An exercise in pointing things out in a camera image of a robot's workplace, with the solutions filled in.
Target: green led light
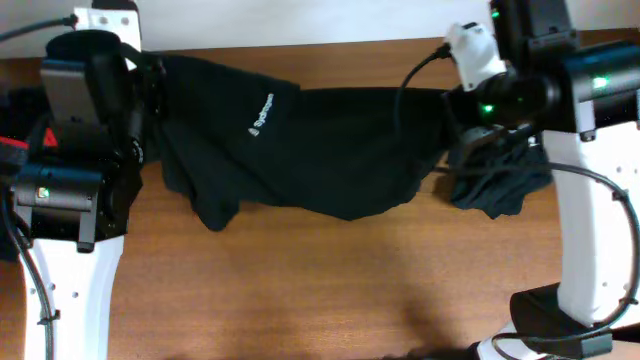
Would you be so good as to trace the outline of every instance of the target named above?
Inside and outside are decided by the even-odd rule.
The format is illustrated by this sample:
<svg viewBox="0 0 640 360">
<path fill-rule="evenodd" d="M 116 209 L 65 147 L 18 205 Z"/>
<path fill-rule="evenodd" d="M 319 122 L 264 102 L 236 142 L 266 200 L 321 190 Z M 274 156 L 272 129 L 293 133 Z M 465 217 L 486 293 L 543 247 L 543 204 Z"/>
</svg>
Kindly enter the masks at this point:
<svg viewBox="0 0 640 360">
<path fill-rule="evenodd" d="M 51 195 L 49 189 L 47 188 L 38 188 L 38 197 L 41 199 L 46 199 Z"/>
<path fill-rule="evenodd" d="M 606 77 L 597 77 L 593 79 L 593 88 L 602 89 L 606 88 L 610 83 L 610 80 Z"/>
</svg>

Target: wood grain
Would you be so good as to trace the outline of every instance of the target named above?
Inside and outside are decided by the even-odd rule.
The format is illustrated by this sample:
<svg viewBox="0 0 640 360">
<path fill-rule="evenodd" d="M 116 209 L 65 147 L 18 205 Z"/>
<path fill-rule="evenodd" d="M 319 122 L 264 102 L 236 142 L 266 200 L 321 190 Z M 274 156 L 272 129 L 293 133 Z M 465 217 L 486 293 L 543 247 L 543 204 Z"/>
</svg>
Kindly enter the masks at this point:
<svg viewBox="0 0 640 360">
<path fill-rule="evenodd" d="M 597 32 L 590 41 L 634 38 Z M 304 88 L 396 86 L 439 40 L 182 52 Z M 11 86 L 36 84 L 38 60 L 0 63 Z M 435 63 L 415 86 L 448 88 Z M 373 359 L 416 347 L 466 347 L 509 320 L 512 293 L 560 279 L 552 187 L 522 215 L 489 220 L 434 196 L 355 222 L 301 209 L 245 206 L 212 233 L 188 201 L 143 170 L 112 297 L 110 359 Z M 24 290 L 0 264 L 0 358 L 22 355 Z M 620 348 L 616 359 L 637 358 Z"/>
</svg>

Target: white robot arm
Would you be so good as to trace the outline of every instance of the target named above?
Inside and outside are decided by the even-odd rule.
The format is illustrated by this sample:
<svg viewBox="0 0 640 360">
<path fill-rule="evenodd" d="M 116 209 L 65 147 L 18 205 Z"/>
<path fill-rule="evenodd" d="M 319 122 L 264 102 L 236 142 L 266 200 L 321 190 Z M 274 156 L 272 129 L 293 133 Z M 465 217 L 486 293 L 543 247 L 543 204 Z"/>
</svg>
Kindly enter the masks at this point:
<svg viewBox="0 0 640 360">
<path fill-rule="evenodd" d="M 578 51 L 564 0 L 524 3 L 528 9 L 492 1 L 497 41 L 482 25 L 452 27 L 446 42 L 465 91 L 477 94 L 479 111 L 491 123 L 515 122 L 515 109 L 524 108 L 522 117 L 543 130 L 551 163 L 604 175 L 640 208 L 640 49 L 614 44 Z M 559 16 L 541 20 L 549 9 Z M 518 28 L 522 23 L 534 30 Z M 506 71 L 501 54 L 517 72 Z M 532 112 L 536 107 L 545 110 Z M 597 356 L 611 351 L 611 330 L 640 323 L 638 239 L 620 199 L 587 177 L 562 171 L 553 171 L 553 177 L 562 224 L 562 282 L 514 295 L 513 321 L 498 334 L 570 336 L 599 326 L 621 303 L 628 304 L 626 312 L 600 336 L 573 343 L 525 345 L 492 337 L 477 347 L 481 360 L 542 359 L 548 356 L 545 348 L 570 358 Z"/>
<path fill-rule="evenodd" d="M 107 7 L 98 5 L 98 8 L 74 9 L 77 17 L 75 29 L 107 31 L 117 37 L 107 38 L 105 44 L 111 45 L 114 39 L 119 38 L 122 43 L 140 50 L 140 26 L 135 4 L 94 1 L 94 6 L 96 3 Z M 114 4 L 128 6 L 118 8 Z M 56 38 L 50 45 L 64 36 Z M 84 40 L 76 37 L 70 43 L 74 41 Z M 55 124 L 59 126 L 58 134 L 63 134 L 64 139 L 59 140 L 66 142 L 64 146 L 60 145 L 60 159 L 49 161 L 47 155 L 35 156 L 33 162 L 25 165 L 24 175 L 15 185 L 11 204 L 15 214 L 35 237 L 25 246 L 25 251 L 31 257 L 29 262 L 39 273 L 51 307 L 50 314 L 43 313 L 41 294 L 29 276 L 29 264 L 21 258 L 27 304 L 24 358 L 28 360 L 107 359 L 111 291 L 123 253 L 129 206 L 142 185 L 138 166 L 140 158 L 137 158 L 141 154 L 138 152 L 136 155 L 135 142 L 128 144 L 127 134 L 119 134 L 113 126 L 116 121 L 129 125 L 135 122 L 131 121 L 132 117 L 140 118 L 135 104 L 125 104 L 128 97 L 133 97 L 129 93 L 132 89 L 127 89 L 126 80 L 112 88 L 107 86 L 113 83 L 96 80 L 101 72 L 112 76 L 112 70 L 117 70 L 113 74 L 116 80 L 126 78 L 127 68 L 121 66 L 125 60 L 119 57 L 115 47 L 104 47 L 106 51 L 113 51 L 110 55 L 92 54 L 101 57 L 101 65 L 91 63 L 82 55 L 47 48 L 48 58 L 42 67 L 43 82 Z M 129 70 L 135 68 L 129 60 L 126 60 L 126 65 Z M 93 100 L 106 92 L 109 92 L 108 96 L 115 94 L 121 97 L 115 101 L 113 97 L 109 99 L 112 103 L 106 107 L 110 109 L 95 109 Z M 119 135 L 124 139 L 122 143 L 112 144 Z M 94 159 L 95 166 L 86 166 L 86 163 L 75 162 L 73 157 L 65 157 L 67 152 L 83 151 L 83 144 L 101 144 L 95 154 L 91 154 L 93 149 L 86 152 L 88 158 Z M 52 340 L 47 338 L 45 322 L 52 325 Z"/>
</svg>

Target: black sleeve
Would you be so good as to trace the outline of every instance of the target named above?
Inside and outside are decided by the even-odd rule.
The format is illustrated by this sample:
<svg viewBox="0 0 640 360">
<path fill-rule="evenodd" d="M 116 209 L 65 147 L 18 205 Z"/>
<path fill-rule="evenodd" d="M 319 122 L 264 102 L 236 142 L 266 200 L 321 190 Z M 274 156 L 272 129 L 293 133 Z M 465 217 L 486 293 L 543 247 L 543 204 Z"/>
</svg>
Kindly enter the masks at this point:
<svg viewBox="0 0 640 360">
<path fill-rule="evenodd" d="M 189 196 L 202 222 L 215 231 L 224 229 L 241 200 L 284 205 L 240 161 L 237 149 L 248 149 L 254 140 L 250 130 L 268 136 L 266 126 L 255 125 L 266 101 L 274 99 L 269 121 L 280 123 L 299 87 L 196 58 L 165 56 L 162 64 L 168 115 L 152 126 L 147 143 L 160 157 L 167 187 Z"/>
<path fill-rule="evenodd" d="M 464 166 L 490 168 L 514 164 L 546 164 L 542 146 L 530 147 L 525 140 L 514 147 L 488 145 L 473 152 Z M 491 219 L 501 215 L 518 215 L 525 197 L 553 181 L 551 174 L 504 172 L 458 177 L 451 193 L 451 203 L 459 209 L 479 209 Z"/>
</svg>

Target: black mount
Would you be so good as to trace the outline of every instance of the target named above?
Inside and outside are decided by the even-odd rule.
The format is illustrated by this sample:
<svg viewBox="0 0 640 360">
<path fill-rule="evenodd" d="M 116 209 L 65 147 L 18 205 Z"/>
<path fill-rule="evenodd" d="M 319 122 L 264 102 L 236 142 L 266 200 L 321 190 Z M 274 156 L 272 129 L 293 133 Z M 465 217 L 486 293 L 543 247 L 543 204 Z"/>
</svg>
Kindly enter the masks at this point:
<svg viewBox="0 0 640 360">
<path fill-rule="evenodd" d="M 96 241 L 127 232 L 142 188 L 144 106 L 134 101 L 121 47 L 117 35 L 97 30 L 47 45 L 41 75 L 58 144 L 29 149 L 14 197 L 32 238 L 77 241 L 78 252 L 91 253 Z"/>
<path fill-rule="evenodd" d="M 560 337 L 587 330 L 566 315 L 558 306 L 559 284 L 514 294 L 511 297 L 511 319 L 519 333 L 542 337 Z M 613 350 L 613 335 L 602 335 L 586 340 L 549 344 L 525 342 L 529 349 L 569 359 L 586 359 L 608 354 Z"/>
<path fill-rule="evenodd" d="M 512 68 L 480 85 L 486 123 L 581 134 L 638 120 L 640 47 L 628 42 L 580 49 L 564 0 L 493 0 L 498 47 Z"/>
</svg>

